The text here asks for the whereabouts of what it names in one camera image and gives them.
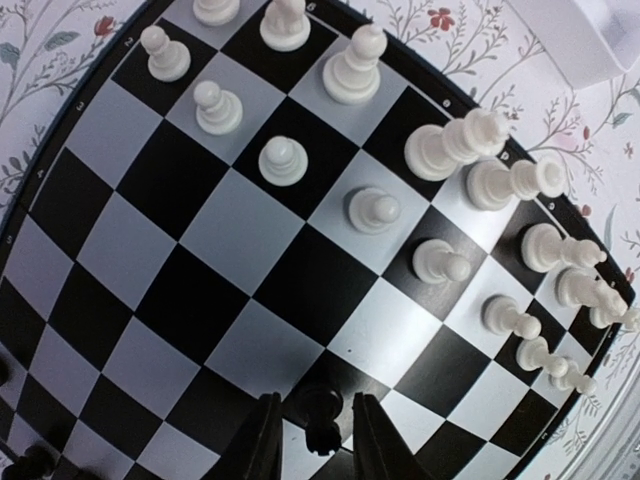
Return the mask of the white plastic divided tray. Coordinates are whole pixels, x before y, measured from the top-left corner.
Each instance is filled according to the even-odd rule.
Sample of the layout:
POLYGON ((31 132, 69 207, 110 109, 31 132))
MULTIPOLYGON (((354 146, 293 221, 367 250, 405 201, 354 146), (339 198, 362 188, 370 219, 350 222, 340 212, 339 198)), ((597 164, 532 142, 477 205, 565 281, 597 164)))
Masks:
POLYGON ((511 1, 575 89, 616 78, 639 65, 639 2, 511 1))

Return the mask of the black and grey chessboard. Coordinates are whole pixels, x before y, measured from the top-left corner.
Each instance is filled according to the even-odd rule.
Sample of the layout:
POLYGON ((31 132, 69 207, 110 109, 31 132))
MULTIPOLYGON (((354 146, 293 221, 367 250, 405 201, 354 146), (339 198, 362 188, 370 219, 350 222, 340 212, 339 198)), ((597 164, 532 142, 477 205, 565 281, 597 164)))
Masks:
POLYGON ((464 171, 416 177, 409 136, 471 97, 391 40, 377 95, 338 104, 322 70, 364 16, 311 2, 278 53, 265 8, 208 28, 145 2, 44 137, 1 238, 2 446, 59 479, 197 479, 276 392, 283 477, 350 479, 361 392, 438 479, 552 478, 604 393, 521 369, 482 311, 508 296, 550 352, 620 368, 620 327, 520 255, 537 224, 592 229, 566 198, 483 212, 464 171))

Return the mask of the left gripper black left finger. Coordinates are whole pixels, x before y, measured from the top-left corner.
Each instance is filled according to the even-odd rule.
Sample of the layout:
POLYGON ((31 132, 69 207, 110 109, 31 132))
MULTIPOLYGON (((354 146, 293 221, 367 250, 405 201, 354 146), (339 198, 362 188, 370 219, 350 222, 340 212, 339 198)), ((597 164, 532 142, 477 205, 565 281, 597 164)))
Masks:
POLYGON ((246 424, 240 479, 280 479, 283 449, 281 395, 262 395, 246 424))

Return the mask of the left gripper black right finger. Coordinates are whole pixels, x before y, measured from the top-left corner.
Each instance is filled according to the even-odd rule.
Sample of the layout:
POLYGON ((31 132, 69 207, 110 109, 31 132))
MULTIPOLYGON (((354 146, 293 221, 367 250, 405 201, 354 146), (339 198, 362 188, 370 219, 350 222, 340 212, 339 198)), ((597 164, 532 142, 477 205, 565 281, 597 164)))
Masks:
POLYGON ((353 462, 357 479, 433 479, 371 394, 353 400, 353 462))

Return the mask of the black pawn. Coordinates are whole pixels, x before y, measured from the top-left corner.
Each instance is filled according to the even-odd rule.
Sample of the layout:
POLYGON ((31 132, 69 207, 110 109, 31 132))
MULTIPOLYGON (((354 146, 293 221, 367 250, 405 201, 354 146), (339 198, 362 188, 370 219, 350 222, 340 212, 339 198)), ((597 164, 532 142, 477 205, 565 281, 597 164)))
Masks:
POLYGON ((343 409, 341 393, 329 384, 308 384, 296 394, 295 408, 304 423, 307 449, 319 456, 336 453, 342 443, 336 423, 343 409))

